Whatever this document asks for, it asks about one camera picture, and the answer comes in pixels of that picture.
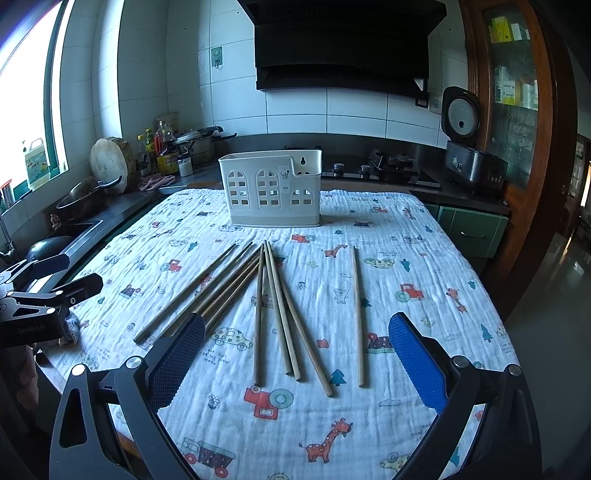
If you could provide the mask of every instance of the drawer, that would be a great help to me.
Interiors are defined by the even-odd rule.
[[[425,207],[427,208],[427,210],[429,210],[429,213],[432,215],[433,218],[437,218],[437,215],[439,215],[439,205],[431,205],[429,203],[426,203]]]
[[[437,221],[464,257],[492,258],[507,218],[490,213],[441,207]]]

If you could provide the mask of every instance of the giraffe print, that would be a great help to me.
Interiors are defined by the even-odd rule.
[[[333,423],[331,426],[333,428],[324,439],[322,445],[319,443],[311,443],[307,447],[304,447],[301,443],[298,444],[300,447],[305,448],[306,452],[308,452],[309,462],[315,462],[318,457],[322,457],[324,463],[328,463],[330,447],[332,446],[334,440],[340,434],[343,434],[343,437],[346,437],[347,434],[351,431],[353,422],[345,423],[345,419],[340,419],[339,421]]]

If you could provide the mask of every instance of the faucet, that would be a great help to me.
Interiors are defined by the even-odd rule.
[[[4,224],[4,219],[2,218],[2,214],[0,213],[0,230],[4,235],[6,240],[5,247],[8,249],[7,253],[4,253],[0,250],[0,260],[3,260],[8,266],[15,264],[18,261],[18,254],[17,250],[14,248],[14,243],[12,242],[12,238],[8,233],[8,229],[6,228],[6,224]]]

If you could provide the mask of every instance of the car print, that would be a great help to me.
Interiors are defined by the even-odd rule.
[[[230,345],[236,345],[239,350],[252,348],[252,342],[247,338],[244,338],[244,334],[235,328],[220,328],[212,333],[212,339],[216,345],[228,343]]]

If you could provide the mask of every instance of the detergent bottle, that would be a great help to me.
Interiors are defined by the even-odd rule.
[[[29,188],[35,190],[51,178],[43,139],[37,138],[33,140],[29,150],[27,151],[27,148],[24,147],[23,152],[25,154]]]

